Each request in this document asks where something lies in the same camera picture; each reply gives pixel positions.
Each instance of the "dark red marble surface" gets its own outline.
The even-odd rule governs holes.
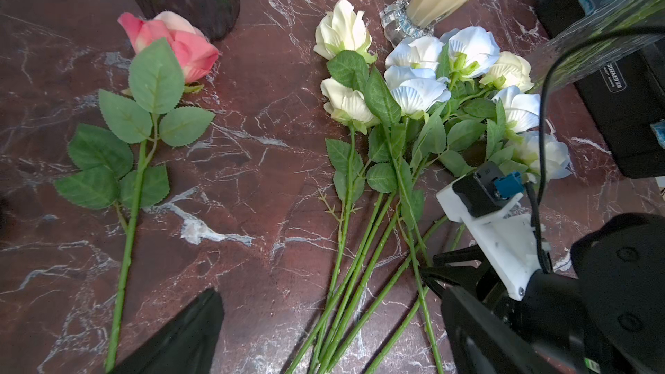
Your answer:
[[[345,129],[322,110],[324,60],[314,30],[337,0],[241,0],[236,28],[205,90],[188,104],[216,112],[189,147],[162,147],[171,195],[143,212],[122,324],[120,358],[208,286],[219,289],[226,319],[213,373],[279,373],[322,308],[335,255],[336,222],[317,191],[334,197],[325,137]],[[388,53],[378,11],[394,0],[350,0],[366,11],[380,60]],[[471,0],[438,30],[481,25],[504,50],[525,55],[543,43],[532,0]],[[79,122],[103,125],[99,88],[126,87],[133,56],[115,22],[139,14],[133,0],[0,0],[0,371],[101,373],[124,234],[112,211],[86,211],[59,198],[54,179],[74,167],[65,148]],[[555,135],[571,151],[574,175],[553,182],[542,206],[560,271],[568,248],[620,212],[662,213],[653,180],[624,178],[572,87],[551,99]],[[426,229],[442,215],[434,193],[450,182],[428,170]],[[351,224],[344,265],[374,195]],[[456,225],[430,243],[441,251]],[[464,238],[462,245],[469,245]],[[391,237],[364,303],[406,255]],[[360,373],[415,299],[405,275],[349,349],[336,373]],[[445,329],[429,298],[447,372]],[[385,360],[385,373],[434,373],[423,321],[416,318]]]

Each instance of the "rose stem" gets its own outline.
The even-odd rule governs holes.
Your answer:
[[[154,126],[155,138],[152,143],[152,149],[148,155],[145,155],[145,146],[148,144],[147,140],[141,142],[138,150],[138,163],[136,166],[136,180],[134,181],[134,194],[132,197],[132,209],[129,218],[129,224],[127,226],[127,238],[125,241],[124,255],[122,256],[122,266],[121,274],[118,279],[118,293],[116,294],[116,304],[113,309],[113,324],[111,326],[111,337],[108,341],[108,354],[106,356],[106,362],[104,363],[104,369],[108,373],[113,370],[113,366],[116,364],[116,354],[118,353],[118,341],[121,336],[121,320],[122,320],[122,308],[124,306],[124,295],[125,288],[127,286],[127,276],[129,275],[129,266],[132,263],[132,247],[134,247],[134,235],[136,234],[136,221],[138,219],[138,209],[141,204],[141,192],[143,190],[143,176],[145,170],[148,168],[149,163],[152,160],[152,157],[155,154],[155,149],[157,149],[157,117],[158,115],[152,115],[152,123]]]
[[[418,269],[418,260],[416,259],[416,249],[413,244],[413,238],[411,236],[411,230],[407,227],[407,232],[404,232],[402,228],[402,223],[399,222],[400,231],[402,232],[402,237],[406,244],[409,246],[409,254],[411,255],[411,266],[414,269],[414,276],[416,277],[416,287],[418,288],[418,300],[422,306],[422,313],[425,317],[425,330],[427,331],[427,336],[429,337],[429,343],[432,345],[432,353],[434,354],[434,362],[436,363],[436,370],[439,374],[444,374],[444,366],[441,362],[441,353],[439,352],[439,347],[436,343],[436,337],[434,336],[434,331],[432,331],[432,320],[429,317],[429,309],[427,308],[427,302],[425,302],[425,291],[422,287],[422,280],[420,279],[420,270]]]
[[[464,228],[465,228],[465,226],[464,226],[464,224],[462,224],[460,229],[457,232],[457,236],[455,237],[455,241],[453,242],[453,245],[450,247],[450,250],[448,250],[448,251],[453,251],[457,248],[457,245],[460,242],[461,233],[464,231]],[[425,293],[425,295],[427,295],[428,291],[429,291],[428,287],[423,289],[423,292]],[[409,323],[411,323],[411,320],[414,318],[414,316],[418,312],[419,308],[420,308],[420,298],[418,300],[416,300],[416,303],[414,303],[413,307],[411,308],[411,311],[408,313],[406,318],[404,318],[404,320],[402,321],[402,324],[400,325],[400,327],[397,328],[397,330],[392,335],[392,337],[390,337],[390,339],[388,340],[386,345],[383,347],[383,349],[381,349],[381,352],[378,353],[376,358],[374,358],[374,361],[372,361],[372,363],[370,364],[370,366],[368,367],[368,369],[365,371],[364,374],[373,374],[376,371],[376,369],[378,368],[379,365],[381,365],[381,362],[386,357],[386,355],[388,354],[390,349],[393,347],[393,345],[395,345],[395,343],[400,338],[400,336],[402,336],[402,334],[404,332],[404,329],[406,329],[406,327],[409,325]]]
[[[364,292],[365,287],[367,286],[367,282],[369,281],[370,276],[372,275],[372,271],[376,266],[376,262],[378,262],[378,258],[381,255],[381,252],[383,251],[383,247],[386,246],[388,237],[392,234],[392,231],[395,229],[395,225],[397,224],[397,217],[398,217],[397,213],[395,213],[392,216],[392,219],[388,223],[388,227],[384,231],[381,240],[378,242],[378,245],[376,246],[374,254],[372,254],[370,262],[367,264],[367,269],[362,275],[362,279],[360,281],[360,284],[356,288],[356,292],[354,293],[353,298],[351,299],[351,303],[346,307],[342,321],[339,327],[337,328],[337,333],[335,333],[335,336],[332,338],[332,342],[328,346],[328,350],[324,354],[323,360],[321,361],[321,366],[317,371],[319,374],[326,372],[326,370],[328,369],[328,363],[330,362],[330,359],[333,358],[333,353],[335,352],[337,345],[339,345],[339,342],[342,339],[342,335],[344,335],[344,331],[346,330],[346,327],[348,326],[348,323],[351,320],[351,317],[353,316],[354,309],[361,301],[362,292]]]
[[[388,200],[386,201],[386,204],[384,205],[384,210],[386,210],[387,206],[390,205],[390,203],[392,202],[393,197],[394,197],[394,195],[388,198]],[[345,289],[345,287],[347,285],[348,286],[354,286],[355,285],[355,283],[356,283],[355,280],[356,279],[354,278],[354,275],[355,275],[354,269],[356,268],[356,265],[358,264],[358,262],[362,263],[362,261],[364,259],[364,256],[362,256],[360,254],[360,252],[365,251],[369,247],[369,245],[372,244],[372,240],[370,238],[370,230],[375,225],[376,215],[378,214],[378,211],[379,211],[379,208],[381,207],[381,202],[382,201],[383,201],[383,194],[379,193],[378,198],[376,200],[376,203],[374,204],[374,210],[372,211],[372,217],[370,218],[370,221],[367,224],[367,230],[365,231],[365,234],[362,237],[361,243],[358,246],[358,253],[356,253],[356,256],[353,259],[353,263],[351,263],[351,267],[349,267],[348,272],[346,273],[346,277],[344,278],[344,280],[342,281],[342,283],[340,284],[338,289]],[[381,223],[382,220],[383,220],[383,215],[381,215],[380,218],[378,219],[378,223]],[[348,277],[349,274],[351,274],[351,279],[352,279],[351,282],[349,282],[349,277]],[[330,298],[333,295],[333,292],[334,292],[334,290],[332,288],[328,290],[328,302],[326,303],[326,306],[328,306],[328,303],[330,301]],[[343,304],[340,305],[340,309],[343,309],[343,306],[346,303],[345,300],[343,300]],[[310,368],[309,368],[310,373],[315,372],[318,365],[319,365],[319,354],[321,352],[321,346],[322,345],[323,345],[323,330],[320,330],[319,331],[319,338],[317,340],[317,345],[314,346],[314,353],[312,354],[312,362],[311,362]]]
[[[431,237],[434,232],[441,227],[441,225],[448,220],[448,217],[443,216],[442,218],[436,220],[432,226],[429,228],[427,233],[423,236],[423,241],[429,240],[429,237]],[[374,311],[379,307],[379,305],[383,302],[383,299],[386,298],[388,293],[390,293],[390,290],[392,289],[393,286],[397,283],[399,280],[400,276],[402,276],[402,273],[406,271],[406,269],[409,268],[411,265],[411,256],[407,257],[404,259],[404,262],[400,266],[399,269],[395,272],[393,277],[388,281],[387,285],[381,290],[381,293],[378,294],[376,299],[374,299],[373,303],[370,305],[369,309],[363,313],[361,319],[356,323],[356,325],[353,327],[351,332],[349,333],[348,337],[346,337],[346,340],[344,343],[337,349],[335,352],[335,356],[332,358],[331,363],[329,367],[334,367],[336,364],[339,362],[339,360],[344,356],[344,353],[346,350],[351,346],[353,343],[355,337],[358,335],[358,332],[361,331],[362,327],[367,323],[367,321],[370,320],[372,317],[372,314],[374,314]]]
[[[328,332],[328,336],[326,337],[326,341],[323,344],[323,348],[322,348],[323,355],[325,355],[325,353],[328,350],[328,346],[330,345],[331,341],[333,340],[333,337],[335,337],[335,335],[337,334],[337,329],[339,327],[340,320],[342,319],[342,316],[345,312],[346,304],[348,303],[349,297],[353,293],[353,287],[356,285],[356,281],[358,280],[358,277],[360,276],[362,266],[365,262],[365,258],[367,257],[367,252],[370,249],[372,241],[374,241],[374,235],[376,234],[376,232],[378,231],[379,226],[383,222],[383,218],[386,216],[386,213],[388,212],[388,209],[390,208],[390,204],[392,203],[393,198],[395,198],[395,195],[397,195],[397,194],[396,193],[390,194],[390,196],[386,200],[386,203],[383,206],[383,209],[381,210],[381,214],[379,214],[379,217],[376,220],[376,222],[374,223],[374,225],[372,226],[370,224],[370,226],[367,227],[367,231],[365,232],[365,237],[367,237],[368,234],[369,234],[369,238],[367,240],[367,243],[362,248],[362,252],[360,254],[360,258],[359,258],[358,262],[355,263],[354,267],[349,268],[349,271],[353,270],[353,275],[351,276],[351,280],[348,283],[348,288],[346,289],[346,293],[344,295],[344,298],[342,299],[342,302],[340,303],[339,308],[337,309],[337,315],[335,316],[335,320],[332,323],[332,328]]]

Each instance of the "rose petal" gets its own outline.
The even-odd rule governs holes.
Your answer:
[[[408,79],[436,79],[436,73],[428,68],[409,68],[394,65],[386,70],[384,78],[388,88],[394,89]]]

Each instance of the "green leaf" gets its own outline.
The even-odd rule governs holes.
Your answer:
[[[200,107],[179,107],[160,121],[160,138],[169,146],[185,146],[204,134],[215,113]]]
[[[132,169],[134,154],[127,143],[118,139],[110,130],[84,123],[67,146],[72,162],[81,170],[105,166],[120,179]]]
[[[477,141],[485,133],[485,125],[475,120],[462,120],[448,133],[448,149],[462,151]]]
[[[372,162],[388,162],[390,149],[383,127],[373,127],[369,137],[369,156]]]
[[[485,160],[488,160],[497,150],[501,148],[501,139],[503,138],[503,129],[491,119],[487,119],[487,148]]]
[[[369,71],[361,54],[344,50],[326,64],[332,78],[343,86],[363,92]]]
[[[398,161],[400,170],[399,173],[399,187],[400,187],[400,202],[402,203],[402,212],[404,216],[404,222],[409,229],[414,228],[418,224],[418,220],[415,217],[415,211],[413,210],[413,204],[411,203],[411,195],[413,193],[413,183],[411,182],[411,168],[409,164],[400,158]]]
[[[337,196],[342,201],[346,198],[346,173],[337,170],[335,176],[332,177],[332,183],[335,184]],[[351,202],[355,203],[361,197],[362,191],[365,190],[365,178],[357,177],[353,182],[353,193],[351,194]]]
[[[388,194],[397,190],[397,175],[389,163],[377,163],[367,171],[370,188]]]
[[[448,77],[450,75],[450,56],[448,55],[448,49],[450,43],[447,43],[444,46],[444,49],[439,54],[439,66],[436,68],[436,77]]]
[[[422,218],[422,212],[425,209],[425,192],[422,189],[416,189],[411,193],[411,207],[414,211],[416,222]]]
[[[132,207],[135,182],[135,170],[129,172],[125,178],[121,179],[121,203],[127,208]],[[159,203],[166,198],[170,190],[165,164],[147,168],[143,175],[140,207],[145,208]]]
[[[139,143],[150,137],[152,119],[134,100],[99,90],[99,108],[109,129],[120,140]]]
[[[411,148],[411,169],[415,170],[422,159],[427,157],[430,153],[440,153],[433,152],[433,150],[439,149],[442,139],[444,147],[441,152],[445,150],[445,128],[441,120],[441,112],[444,108],[444,105],[440,105],[432,113],[432,116],[429,118],[428,122],[425,123],[425,126],[422,127],[420,135],[418,135],[416,142]]]
[[[514,152],[514,146],[504,147],[500,151],[496,151],[493,155],[491,155],[488,160],[490,162],[494,162],[498,166],[501,163],[511,160]]]
[[[529,170],[529,167],[523,163],[506,161],[499,165],[499,169],[501,169],[504,175],[508,175],[509,173],[515,171],[518,171],[519,173],[525,173],[527,170]]]
[[[112,170],[100,166],[82,170],[54,182],[55,189],[70,203],[100,210],[118,198],[118,183]]]
[[[461,177],[473,170],[464,161],[461,154],[455,151],[445,151],[439,156],[439,161],[444,164],[445,168],[450,171],[455,177]]]
[[[332,167],[335,168],[335,170],[346,174],[346,171],[348,170],[348,154],[351,152],[351,145],[347,142],[342,142],[341,140],[326,139],[326,149],[328,150],[328,158],[330,158]],[[357,175],[362,170],[362,158],[358,152],[353,155],[352,168],[353,175]]]
[[[431,117],[428,121],[429,133],[422,142],[422,151],[426,153],[443,153],[445,151],[445,127],[441,117]]]
[[[491,119],[496,114],[496,104],[482,98],[467,101],[462,105],[462,109],[467,114],[481,119]]]
[[[372,68],[365,85],[365,104],[375,116],[387,127],[400,122],[402,108],[388,90],[386,81],[376,67]]]
[[[395,158],[401,157],[406,143],[406,125],[397,123],[390,128],[390,152]]]
[[[425,126],[424,119],[409,119],[409,122],[406,125],[406,143],[412,142],[416,137],[418,137],[423,126]]]
[[[497,116],[497,126],[499,129],[505,131],[505,110],[503,109],[503,102],[501,99],[498,99],[496,102],[496,116]]]
[[[164,114],[176,107],[185,78],[166,38],[157,39],[134,57],[129,66],[129,87],[147,112]]]

